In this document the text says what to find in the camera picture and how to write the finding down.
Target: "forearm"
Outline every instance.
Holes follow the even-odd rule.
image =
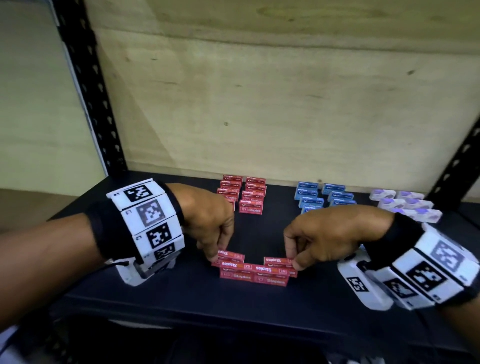
[[[84,214],[1,235],[0,331],[104,261]]]
[[[480,297],[460,306],[439,308],[442,316],[467,340],[480,359]]]

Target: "person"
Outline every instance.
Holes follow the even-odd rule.
[[[234,232],[234,214],[226,199],[207,190],[167,185],[183,213],[184,232],[210,261],[225,250]],[[284,230],[287,257],[295,269],[352,254],[359,243],[377,242],[389,231],[393,213],[365,205],[324,208],[299,215]],[[83,275],[101,267],[102,255],[88,214],[52,220],[0,236],[0,332],[30,310],[48,302]],[[480,299],[439,308],[448,322],[480,349]]]

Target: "wrist-mounted device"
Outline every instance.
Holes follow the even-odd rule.
[[[459,305],[480,292],[478,259],[432,226],[395,214],[378,241],[364,243],[338,270],[372,310]]]
[[[109,192],[107,198],[86,214],[101,254],[117,263],[123,281],[137,286],[173,268],[185,240],[183,214],[170,189],[150,178]]]

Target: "hand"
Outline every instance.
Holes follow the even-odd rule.
[[[226,250],[233,235],[232,205],[219,194],[188,186],[169,183],[185,217],[184,233],[197,239],[197,247],[203,249],[211,262],[218,258],[218,250]]]
[[[380,239],[394,214],[366,205],[321,208],[297,216],[283,231],[287,258],[304,270],[315,262],[342,259],[359,243]]]

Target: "black table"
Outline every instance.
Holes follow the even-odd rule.
[[[214,192],[218,180],[129,171],[106,178],[56,217],[82,212],[105,193],[154,177]],[[269,185],[263,215],[235,216],[229,250],[245,261],[262,264],[264,256],[285,256],[282,231],[299,213],[294,188]],[[368,196],[356,194],[359,203]],[[444,214],[439,230],[480,254],[480,231],[455,212]],[[123,283],[114,267],[94,273],[50,308],[56,317],[88,314],[161,326],[204,326],[255,331],[311,340],[351,354],[404,357],[432,352],[425,327],[414,312],[397,307],[386,312],[364,307],[340,276],[336,262],[317,264],[290,279],[286,288],[219,279],[193,243],[188,244],[172,271],[162,272],[138,287]],[[435,310],[423,310],[431,342],[439,352],[465,352],[458,336]]]

